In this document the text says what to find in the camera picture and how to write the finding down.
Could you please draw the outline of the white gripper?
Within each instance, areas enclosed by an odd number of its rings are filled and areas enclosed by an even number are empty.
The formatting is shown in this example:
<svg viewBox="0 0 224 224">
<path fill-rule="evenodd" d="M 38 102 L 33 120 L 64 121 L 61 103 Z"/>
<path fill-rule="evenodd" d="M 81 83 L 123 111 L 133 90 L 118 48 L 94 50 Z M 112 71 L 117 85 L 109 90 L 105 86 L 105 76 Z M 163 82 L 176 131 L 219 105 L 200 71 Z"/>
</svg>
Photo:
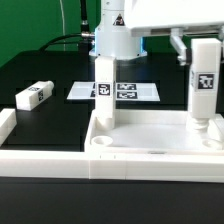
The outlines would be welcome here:
<svg viewBox="0 0 224 224">
<path fill-rule="evenodd" d="M 170 34 L 181 66 L 189 65 L 192 52 L 185 34 L 216 33 L 224 26 L 224 0 L 125 0 L 124 22 L 133 36 Z"/>
</svg>

